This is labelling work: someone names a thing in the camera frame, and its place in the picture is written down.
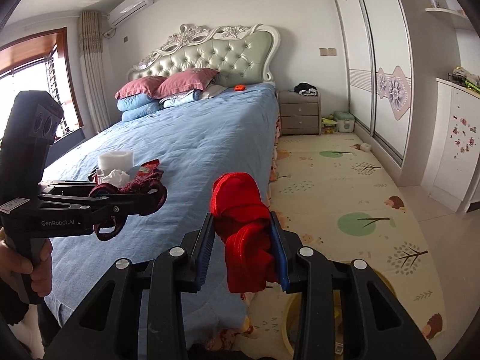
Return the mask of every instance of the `cream floor mat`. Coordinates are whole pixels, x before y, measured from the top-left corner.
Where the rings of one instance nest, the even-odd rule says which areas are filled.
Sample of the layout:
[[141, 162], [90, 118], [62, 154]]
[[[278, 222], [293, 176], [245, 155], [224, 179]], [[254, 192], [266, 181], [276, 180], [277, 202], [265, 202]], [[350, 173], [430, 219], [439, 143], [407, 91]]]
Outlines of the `cream floor mat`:
[[[446, 328], [442, 288], [428, 245], [390, 176], [354, 134], [282, 137], [272, 211], [282, 227], [328, 259], [362, 258], [390, 282], [427, 339]], [[282, 337], [289, 297], [278, 284], [256, 294], [249, 316], [258, 339], [234, 349], [290, 360]]]

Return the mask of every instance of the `pink pillow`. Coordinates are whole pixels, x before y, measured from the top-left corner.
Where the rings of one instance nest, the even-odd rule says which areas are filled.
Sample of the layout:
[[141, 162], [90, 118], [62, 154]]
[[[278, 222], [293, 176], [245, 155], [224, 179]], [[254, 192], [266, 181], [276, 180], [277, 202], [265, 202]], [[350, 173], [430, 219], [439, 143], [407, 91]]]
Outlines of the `pink pillow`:
[[152, 97], [162, 99], [169, 95], [189, 91], [190, 89], [204, 91], [217, 73], [218, 71], [208, 67], [197, 67], [175, 73], [159, 86]]
[[166, 79], [166, 77], [162, 76], [146, 76], [141, 79], [134, 79], [124, 85], [123, 88], [115, 94], [115, 98], [120, 100], [125, 97], [138, 95], [139, 93], [145, 93], [150, 97], [154, 97], [153, 94]]

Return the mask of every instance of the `green storage box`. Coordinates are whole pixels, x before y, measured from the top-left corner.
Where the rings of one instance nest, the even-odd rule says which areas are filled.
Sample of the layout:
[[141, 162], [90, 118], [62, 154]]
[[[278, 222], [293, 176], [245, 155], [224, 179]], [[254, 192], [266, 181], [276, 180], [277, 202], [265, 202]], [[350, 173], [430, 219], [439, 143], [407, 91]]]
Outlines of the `green storage box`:
[[337, 121], [338, 132], [353, 132], [355, 117], [350, 112], [335, 111], [333, 115]]

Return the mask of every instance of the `window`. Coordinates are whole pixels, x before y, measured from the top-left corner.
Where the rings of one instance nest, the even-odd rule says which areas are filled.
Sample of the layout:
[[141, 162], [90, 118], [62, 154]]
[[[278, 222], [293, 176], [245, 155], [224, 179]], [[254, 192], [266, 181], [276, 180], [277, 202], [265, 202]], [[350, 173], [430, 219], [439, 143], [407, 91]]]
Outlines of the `window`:
[[66, 28], [22, 38], [0, 49], [0, 139], [20, 91], [47, 91], [62, 105], [56, 140], [82, 126], [71, 84]]

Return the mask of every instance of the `headboard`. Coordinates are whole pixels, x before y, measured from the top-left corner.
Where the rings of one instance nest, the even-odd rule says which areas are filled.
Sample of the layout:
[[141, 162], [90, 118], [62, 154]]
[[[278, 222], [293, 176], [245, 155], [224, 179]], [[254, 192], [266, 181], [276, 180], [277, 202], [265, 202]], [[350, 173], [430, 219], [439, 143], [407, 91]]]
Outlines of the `headboard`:
[[239, 84], [275, 84], [270, 62], [280, 44], [274, 27], [206, 27], [183, 24], [166, 43], [127, 73], [128, 81], [144, 76], [168, 77], [192, 68], [219, 71], [216, 84], [233, 87]]

